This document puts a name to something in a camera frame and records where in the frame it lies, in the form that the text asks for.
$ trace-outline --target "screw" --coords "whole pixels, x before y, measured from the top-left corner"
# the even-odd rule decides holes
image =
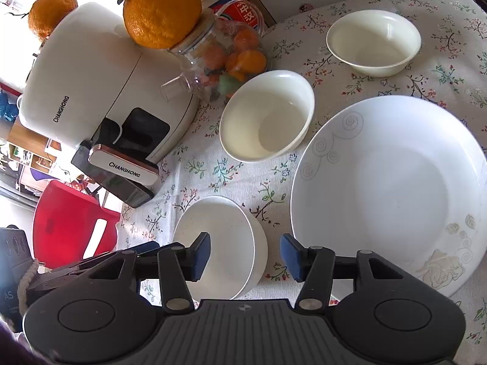
[[[173,298],[166,302],[166,306],[171,310],[184,310],[189,307],[189,302],[185,298]]]
[[[303,310],[318,310],[323,306],[323,303],[315,298],[306,298],[300,300],[300,307]]]

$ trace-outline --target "red chair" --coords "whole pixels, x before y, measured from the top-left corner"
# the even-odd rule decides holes
[[[82,260],[98,219],[107,224],[94,255],[114,249],[120,213],[102,208],[94,197],[51,181],[33,216],[34,256],[50,269]]]

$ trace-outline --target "rope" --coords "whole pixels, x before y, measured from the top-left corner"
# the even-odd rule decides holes
[[[20,279],[19,287],[17,288],[17,298],[19,299],[19,312],[21,316],[24,316],[27,311],[27,289],[32,282],[32,279],[37,273],[39,268],[39,261],[34,259],[32,265],[25,272],[23,277]]]

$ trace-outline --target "table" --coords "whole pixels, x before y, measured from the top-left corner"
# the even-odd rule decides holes
[[[374,78],[353,72],[328,51],[328,28],[360,9],[396,12],[418,28],[422,47],[405,70],[393,77]],[[227,196],[258,219],[269,244],[264,276],[243,299],[287,297],[294,303],[300,284],[279,257],[279,238],[291,232],[291,185],[305,146],[343,108],[368,97],[403,94],[428,100],[456,115],[487,152],[487,15],[473,0],[349,0],[277,24],[264,37],[264,45],[273,69],[296,71],[315,90],[316,111],[305,141],[271,161],[237,162],[220,145],[223,109],[201,103],[186,135],[159,163],[155,198],[135,210],[123,208],[124,229],[117,246],[127,248],[147,240],[170,243],[176,223],[189,205],[204,196]],[[141,294],[160,304],[157,281],[142,282]],[[452,299],[467,320],[457,362],[485,363],[487,258]]]

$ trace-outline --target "jar lid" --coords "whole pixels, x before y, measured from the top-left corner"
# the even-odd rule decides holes
[[[184,54],[187,50],[195,46],[215,24],[217,16],[213,13],[212,9],[206,8],[201,11],[200,19],[194,26],[191,33],[189,33],[183,41],[173,46],[169,52],[175,54]]]

